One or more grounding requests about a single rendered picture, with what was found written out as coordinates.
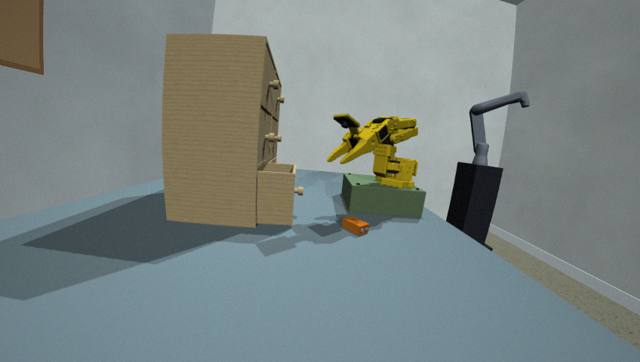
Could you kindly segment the tan wooden chest of drawers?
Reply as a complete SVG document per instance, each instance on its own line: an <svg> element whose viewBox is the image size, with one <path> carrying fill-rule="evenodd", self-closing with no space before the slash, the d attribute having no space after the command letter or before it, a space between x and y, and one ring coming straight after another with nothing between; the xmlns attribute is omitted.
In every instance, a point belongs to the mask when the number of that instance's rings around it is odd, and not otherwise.
<svg viewBox="0 0 640 362"><path fill-rule="evenodd" d="M266 36L167 34L162 163L169 221L257 227Z"/></svg>

